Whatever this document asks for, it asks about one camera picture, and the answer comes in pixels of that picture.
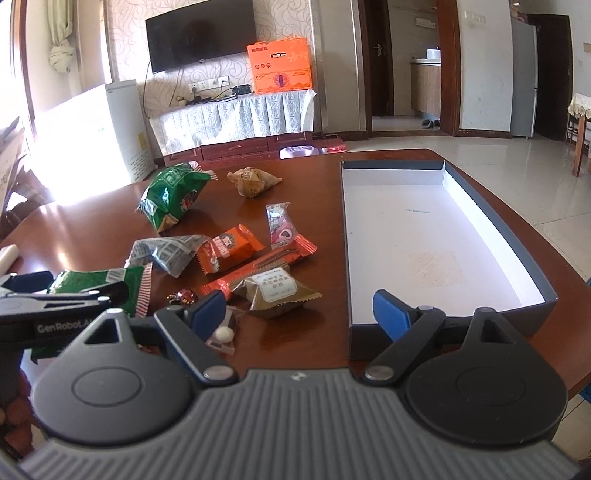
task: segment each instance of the dining table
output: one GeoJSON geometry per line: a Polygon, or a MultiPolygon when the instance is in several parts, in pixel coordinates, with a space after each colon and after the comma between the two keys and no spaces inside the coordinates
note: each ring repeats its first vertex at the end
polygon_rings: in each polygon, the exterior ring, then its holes
{"type": "MultiPolygon", "coordinates": [[[[346,244],[343,231],[341,162],[353,160],[446,160],[426,150],[336,153],[288,160],[265,160],[252,166],[282,181],[256,198],[238,194],[226,178],[229,167],[211,181],[179,223],[163,236],[201,234],[215,237],[246,225],[265,245],[269,226],[265,206],[289,202],[288,213],[298,232],[317,251],[295,263],[298,281],[322,293],[275,319],[244,316],[234,338],[229,361],[240,375],[252,368],[362,368],[349,360],[349,303],[346,244]]],[[[526,220],[461,168],[462,177],[489,203],[529,251],[557,293],[558,301],[530,338],[533,347],[564,380],[569,395],[591,381],[591,289],[526,220]]],[[[15,244],[20,257],[17,274],[50,270],[95,271],[120,268],[132,245],[158,236],[145,215],[136,212],[149,181],[90,197],[73,205],[50,203],[29,215],[1,246],[15,244]]],[[[184,288],[195,291],[220,275],[204,275],[193,260],[179,278],[154,268],[150,312],[164,307],[167,296],[184,288]]]]}

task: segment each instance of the orange snack package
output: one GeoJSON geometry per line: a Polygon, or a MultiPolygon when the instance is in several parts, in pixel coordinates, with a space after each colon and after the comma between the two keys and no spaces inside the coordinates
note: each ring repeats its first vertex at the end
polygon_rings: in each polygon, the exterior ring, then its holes
{"type": "Polygon", "coordinates": [[[205,242],[197,250],[197,259],[204,273],[217,273],[235,267],[264,248],[254,233],[238,225],[205,242]]]}
{"type": "Polygon", "coordinates": [[[318,247],[315,244],[298,233],[294,237],[293,242],[278,247],[215,281],[202,285],[199,287],[199,293],[201,295],[207,295],[214,290],[221,290],[227,300],[232,297],[234,291],[245,278],[285,264],[290,265],[300,258],[313,254],[316,250],[318,250],[318,247]]]}

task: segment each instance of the white tablecloth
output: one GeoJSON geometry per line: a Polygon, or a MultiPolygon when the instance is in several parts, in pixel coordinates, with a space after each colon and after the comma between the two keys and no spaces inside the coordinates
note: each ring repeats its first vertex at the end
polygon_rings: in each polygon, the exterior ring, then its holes
{"type": "Polygon", "coordinates": [[[584,115],[587,118],[591,118],[591,97],[582,93],[575,93],[573,101],[570,102],[569,113],[571,115],[584,115]]]}
{"type": "Polygon", "coordinates": [[[150,119],[162,155],[200,145],[312,132],[314,90],[251,93],[190,105],[150,119]]]}

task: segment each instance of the door handle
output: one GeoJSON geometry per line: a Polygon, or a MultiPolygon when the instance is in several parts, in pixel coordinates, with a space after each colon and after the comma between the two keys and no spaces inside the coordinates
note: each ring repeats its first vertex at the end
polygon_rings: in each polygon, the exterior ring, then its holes
{"type": "Polygon", "coordinates": [[[378,43],[375,47],[372,48],[375,48],[378,51],[378,57],[382,56],[382,45],[380,43],[378,43]]]}

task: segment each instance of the blue gripper pad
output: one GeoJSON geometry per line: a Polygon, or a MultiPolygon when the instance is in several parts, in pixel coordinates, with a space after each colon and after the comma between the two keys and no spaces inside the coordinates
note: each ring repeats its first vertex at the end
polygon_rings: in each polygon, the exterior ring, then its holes
{"type": "Polygon", "coordinates": [[[226,297],[221,290],[215,290],[192,305],[189,315],[191,330],[207,342],[226,316],[226,297]]]}
{"type": "Polygon", "coordinates": [[[34,293],[47,289],[52,282],[52,273],[45,270],[24,275],[12,275],[2,287],[12,290],[14,293],[34,293]]]}
{"type": "Polygon", "coordinates": [[[413,308],[386,290],[374,294],[374,318],[393,342],[411,327],[411,312],[413,308]]]}

